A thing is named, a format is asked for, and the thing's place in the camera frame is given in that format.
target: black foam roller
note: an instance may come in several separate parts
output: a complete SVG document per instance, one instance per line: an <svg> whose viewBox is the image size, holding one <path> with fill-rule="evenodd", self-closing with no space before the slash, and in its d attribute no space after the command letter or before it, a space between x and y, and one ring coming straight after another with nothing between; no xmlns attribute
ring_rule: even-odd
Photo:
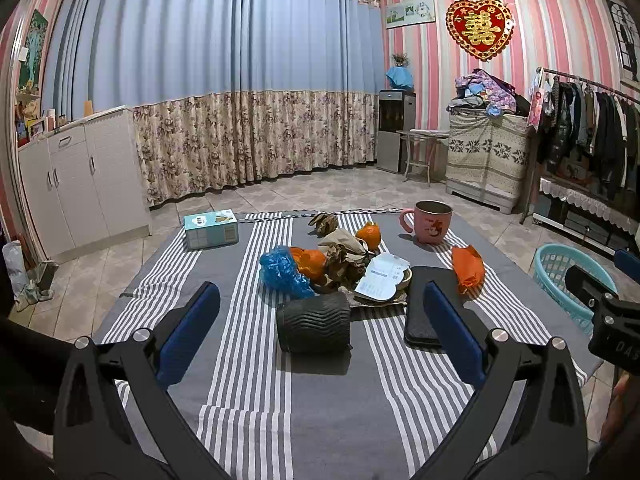
<svg viewBox="0 0 640 480"><path fill-rule="evenodd" d="M341 292L278 306L276 327L283 352L344 352L350 340L351 309Z"/></svg>

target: mug handle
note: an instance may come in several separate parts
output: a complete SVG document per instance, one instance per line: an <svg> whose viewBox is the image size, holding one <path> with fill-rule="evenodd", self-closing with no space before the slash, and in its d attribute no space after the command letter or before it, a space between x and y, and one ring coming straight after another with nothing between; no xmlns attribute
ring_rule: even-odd
<svg viewBox="0 0 640 480"><path fill-rule="evenodd" d="M408 215L409 213L413 213L414 210L411 209L402 209L402 211L400 212L400 217L398 218L400 221L400 225L402 226L402 228L407 231L408 233L412 232L413 229L411 229L411 227L409 226L409 224L404 220L404 217L406 215Z"/></svg>

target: laundry basket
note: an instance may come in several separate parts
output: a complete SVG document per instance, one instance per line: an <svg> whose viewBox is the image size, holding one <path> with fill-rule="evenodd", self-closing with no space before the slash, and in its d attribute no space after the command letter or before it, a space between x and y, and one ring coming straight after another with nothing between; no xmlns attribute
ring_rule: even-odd
<svg viewBox="0 0 640 480"><path fill-rule="evenodd" d="M574 265L611 290L618 291L616 284L598 262L578 249L562 244L547 244L538 248L534 258L533 279L590 336L593 333L593 312L564 286L566 270Z"/></svg>

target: white table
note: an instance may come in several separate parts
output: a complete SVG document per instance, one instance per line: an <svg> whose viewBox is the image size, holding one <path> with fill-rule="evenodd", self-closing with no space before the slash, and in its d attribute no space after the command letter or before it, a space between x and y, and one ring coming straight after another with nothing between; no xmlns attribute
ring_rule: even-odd
<svg viewBox="0 0 640 480"><path fill-rule="evenodd" d="M406 182L411 166L418 166L419 168L427 168L427 184L431 186L431 163L435 156L436 142L440 141L443 144L449 142L448 130L398 130L401 135L401 139L406 141L406 169L404 170L404 181ZM420 141L425 141L425 153L424 163L420 162ZM418 148L412 150L412 144L417 144ZM412 158L412 152L415 152L415 158Z"/></svg>

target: gray tablecloth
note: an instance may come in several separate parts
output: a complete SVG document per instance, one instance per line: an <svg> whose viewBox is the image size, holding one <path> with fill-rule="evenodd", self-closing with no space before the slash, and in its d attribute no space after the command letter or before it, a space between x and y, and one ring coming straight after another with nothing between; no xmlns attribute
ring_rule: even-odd
<svg viewBox="0 0 640 480"><path fill-rule="evenodd" d="M276 245L314 248L308 218L287 213L251 215L232 246L186 251L176 229L143 266L98 330L95 340L127 338L153 327L183 306L204 280L220 289L220 314L180 384L169 392L193 431L233 478L291 480L409 478L454 424L472 394L443 353L408 348L401 308L362 309L351 323L350 354L310 358L282 354L275 307L286 300L265 289L258 259ZM600 361L570 318L511 260L454 216L446 240L421 246L398 215L355 212L340 225L355 232L373 220L381 250L412 265L450 267L453 245L473 245L486 266L481 294L466 306L488 328L544 344L551 335L568 343L580 384ZM127 383L118 390L145 452L161 455ZM493 454L511 423L521 394L512 391L504 416L483 452Z"/></svg>

